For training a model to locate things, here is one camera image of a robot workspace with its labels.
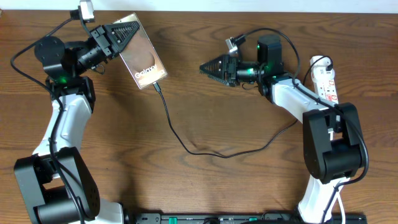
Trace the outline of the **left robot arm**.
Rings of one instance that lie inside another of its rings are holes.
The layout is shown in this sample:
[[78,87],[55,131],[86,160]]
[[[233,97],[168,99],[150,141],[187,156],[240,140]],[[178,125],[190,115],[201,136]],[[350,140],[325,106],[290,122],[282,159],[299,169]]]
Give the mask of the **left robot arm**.
[[51,32],[32,44],[53,108],[39,146],[14,165],[32,223],[134,222],[121,203],[100,197],[80,149],[96,100],[85,72],[117,57],[139,29],[138,22],[117,22],[90,30],[85,41],[62,42]]

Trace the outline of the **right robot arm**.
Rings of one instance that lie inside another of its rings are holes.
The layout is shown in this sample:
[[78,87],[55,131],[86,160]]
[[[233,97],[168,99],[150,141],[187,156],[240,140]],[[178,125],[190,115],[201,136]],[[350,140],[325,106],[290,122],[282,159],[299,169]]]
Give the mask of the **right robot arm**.
[[226,85],[257,83],[260,94],[294,116],[303,127],[303,156],[310,173],[298,212],[305,223],[331,220],[338,192],[364,178],[369,154],[358,111],[351,103],[323,99],[284,70],[281,35],[257,41],[257,60],[244,62],[239,46],[244,35],[228,39],[229,53],[200,65],[200,71]]

